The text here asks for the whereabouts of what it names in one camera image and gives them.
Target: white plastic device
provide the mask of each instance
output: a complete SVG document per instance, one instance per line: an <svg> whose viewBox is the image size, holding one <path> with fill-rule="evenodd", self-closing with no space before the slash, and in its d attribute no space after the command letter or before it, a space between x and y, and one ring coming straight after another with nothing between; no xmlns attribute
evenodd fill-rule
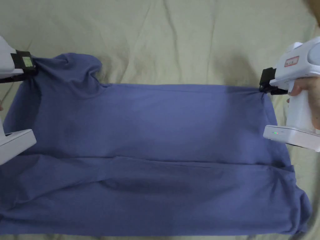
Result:
<svg viewBox="0 0 320 240"><path fill-rule="evenodd" d="M5 134L0 119L0 165L36 144L31 129Z"/></svg>
<svg viewBox="0 0 320 240"><path fill-rule="evenodd" d="M0 36L0 79L23 74L16 69L11 54L16 50ZM36 143L31 129L5 134L0 119L0 165L22 153Z"/></svg>
<svg viewBox="0 0 320 240"><path fill-rule="evenodd" d="M270 85L290 92L295 79L311 76L320 76L320 37L289 46ZM290 97L286 126L267 125L263 137L320 152L320 135L312 125L306 90Z"/></svg>

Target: blue t-shirt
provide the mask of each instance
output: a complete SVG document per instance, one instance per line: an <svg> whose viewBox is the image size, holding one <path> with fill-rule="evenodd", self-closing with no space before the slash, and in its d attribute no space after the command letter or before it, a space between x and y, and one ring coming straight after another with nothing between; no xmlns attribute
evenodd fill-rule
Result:
<svg viewBox="0 0 320 240"><path fill-rule="evenodd" d="M100 84L90 55L36 58L5 132L37 143L0 166L0 234L250 235L306 230L276 124L256 88Z"/></svg>

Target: beige bedsheet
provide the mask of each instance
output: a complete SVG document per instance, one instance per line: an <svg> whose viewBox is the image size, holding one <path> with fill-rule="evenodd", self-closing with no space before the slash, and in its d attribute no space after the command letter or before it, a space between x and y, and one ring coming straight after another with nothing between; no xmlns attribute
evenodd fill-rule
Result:
<svg viewBox="0 0 320 240"><path fill-rule="evenodd" d="M258 86L262 69L273 66L289 44L320 35L315 25L303 0L0 0L0 35L12 47L40 57L64 52L94 55L103 63L99 79L114 83ZM18 85L3 104L2 118ZM9 87L0 85L0 99ZM285 122L285 100L273 98L279 123ZM314 208L309 233L294 238L317 239L319 154L289 150L298 185ZM288 238L273 234L163 239ZM90 237L0 236L11 239Z"/></svg>

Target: red label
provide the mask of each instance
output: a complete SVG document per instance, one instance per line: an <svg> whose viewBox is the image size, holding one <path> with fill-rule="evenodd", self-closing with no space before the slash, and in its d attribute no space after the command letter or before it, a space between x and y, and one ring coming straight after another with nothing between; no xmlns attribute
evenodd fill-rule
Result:
<svg viewBox="0 0 320 240"><path fill-rule="evenodd" d="M299 61L299 56L296 56L294 58L289 58L285 61L284 67L289 67L292 65L296 65Z"/></svg>

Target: human hand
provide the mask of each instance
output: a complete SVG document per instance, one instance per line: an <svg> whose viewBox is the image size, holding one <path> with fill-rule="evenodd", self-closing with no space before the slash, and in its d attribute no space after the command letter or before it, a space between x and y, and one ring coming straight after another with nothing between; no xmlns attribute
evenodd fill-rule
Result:
<svg viewBox="0 0 320 240"><path fill-rule="evenodd" d="M293 89L288 94L290 96L297 96L302 90L308 91L312 124L316 129L320 129L320 77L299 78L295 80Z"/></svg>

